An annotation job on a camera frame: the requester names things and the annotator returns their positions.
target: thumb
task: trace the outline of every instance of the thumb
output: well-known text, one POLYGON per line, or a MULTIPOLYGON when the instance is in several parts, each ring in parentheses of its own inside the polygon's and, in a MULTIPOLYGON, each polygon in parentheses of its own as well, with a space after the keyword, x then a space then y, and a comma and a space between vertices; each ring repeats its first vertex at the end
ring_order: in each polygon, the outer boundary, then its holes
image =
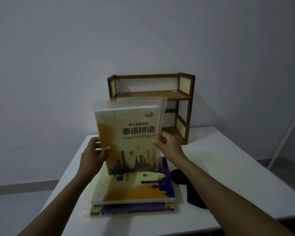
POLYGON ((165 144, 158 140, 152 140, 152 143, 157 146, 160 150, 163 150, 165 147, 165 144))
POLYGON ((99 158, 103 161, 106 161, 107 158, 109 157, 109 151, 110 151, 110 147, 105 147, 101 153, 99 154, 99 158))

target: white pipe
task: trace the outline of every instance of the white pipe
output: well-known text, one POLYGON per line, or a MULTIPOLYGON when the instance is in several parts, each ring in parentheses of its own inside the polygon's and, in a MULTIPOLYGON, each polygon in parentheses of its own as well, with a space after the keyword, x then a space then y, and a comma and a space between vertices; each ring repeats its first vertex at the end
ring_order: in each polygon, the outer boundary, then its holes
POLYGON ((270 164, 268 165, 267 169, 270 170, 271 167, 273 166, 275 160, 277 159, 278 155, 280 154, 280 151, 282 150, 282 147, 284 146, 284 144, 286 143, 287 138, 289 137, 289 135, 291 134, 291 131, 293 130, 293 128, 295 127, 295 119, 294 121, 291 123, 291 125, 289 126, 281 144, 279 145, 279 147, 277 148, 277 150, 275 151, 275 154, 272 157, 272 160, 270 162, 270 164))

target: logo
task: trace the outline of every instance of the logo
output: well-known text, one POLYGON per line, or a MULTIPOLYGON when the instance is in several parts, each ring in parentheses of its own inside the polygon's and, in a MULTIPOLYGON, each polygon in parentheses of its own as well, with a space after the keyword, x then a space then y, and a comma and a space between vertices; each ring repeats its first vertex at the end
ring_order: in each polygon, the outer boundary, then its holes
POLYGON ((146 113, 144 113, 144 116, 145 116, 146 118, 151 118, 151 117, 154 116, 154 113, 152 113, 152 112, 146 112, 146 113))

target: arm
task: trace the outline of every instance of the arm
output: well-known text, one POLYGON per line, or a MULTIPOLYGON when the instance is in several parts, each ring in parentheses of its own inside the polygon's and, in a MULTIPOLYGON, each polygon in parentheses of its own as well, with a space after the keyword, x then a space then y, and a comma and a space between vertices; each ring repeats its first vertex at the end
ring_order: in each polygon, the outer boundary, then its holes
POLYGON ((18 236, 61 235, 85 187, 101 169, 110 147, 92 138, 81 155, 78 173, 57 197, 18 236))
POLYGON ((191 162, 174 136, 166 132, 162 132, 162 135, 167 140, 166 144, 157 140, 152 142, 187 176, 227 235, 294 235, 270 215, 191 162))

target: woven panel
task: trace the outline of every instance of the woven panel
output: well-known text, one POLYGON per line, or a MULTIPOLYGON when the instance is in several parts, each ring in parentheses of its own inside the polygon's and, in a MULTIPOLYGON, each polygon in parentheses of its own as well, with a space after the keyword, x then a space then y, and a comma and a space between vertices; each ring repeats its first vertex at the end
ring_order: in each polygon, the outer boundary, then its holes
POLYGON ((178 118, 176 118, 176 128, 181 134, 182 138, 185 139, 186 128, 178 118))
POLYGON ((179 81, 179 90, 183 91, 186 94, 190 94, 191 79, 180 77, 179 81))
POLYGON ((111 81, 111 90, 113 92, 113 97, 115 97, 116 94, 117 94, 117 86, 116 86, 116 81, 115 80, 111 81))

